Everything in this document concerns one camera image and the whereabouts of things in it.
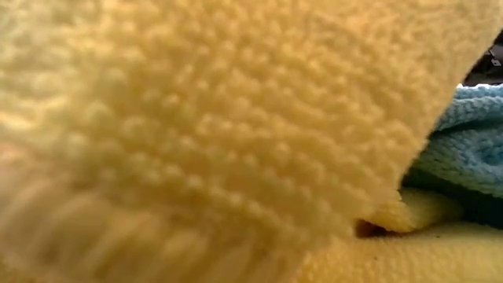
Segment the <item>yellow microfiber towel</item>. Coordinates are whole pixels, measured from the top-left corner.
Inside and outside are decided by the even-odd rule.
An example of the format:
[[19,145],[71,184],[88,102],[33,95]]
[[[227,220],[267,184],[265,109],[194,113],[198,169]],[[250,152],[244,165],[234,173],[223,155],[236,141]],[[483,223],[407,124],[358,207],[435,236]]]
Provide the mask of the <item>yellow microfiber towel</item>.
[[503,230],[461,215],[447,197],[405,188],[351,239],[309,255],[295,283],[503,283]]
[[502,27],[503,0],[0,0],[0,283],[295,283],[405,188],[499,219],[406,176]]

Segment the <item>blue microfiber towel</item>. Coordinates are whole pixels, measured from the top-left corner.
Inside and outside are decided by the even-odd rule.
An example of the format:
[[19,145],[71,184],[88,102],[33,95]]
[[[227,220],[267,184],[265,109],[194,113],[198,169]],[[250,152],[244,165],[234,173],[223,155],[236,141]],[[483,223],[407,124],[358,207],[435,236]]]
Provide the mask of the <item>blue microfiber towel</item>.
[[503,199],[503,85],[456,89],[406,176],[434,179]]

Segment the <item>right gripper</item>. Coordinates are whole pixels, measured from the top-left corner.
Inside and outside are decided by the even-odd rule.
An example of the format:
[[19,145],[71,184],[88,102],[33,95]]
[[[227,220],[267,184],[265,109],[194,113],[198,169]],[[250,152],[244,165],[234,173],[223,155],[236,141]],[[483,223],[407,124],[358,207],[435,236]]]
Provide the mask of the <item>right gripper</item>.
[[464,86],[503,84],[503,30],[466,75]]

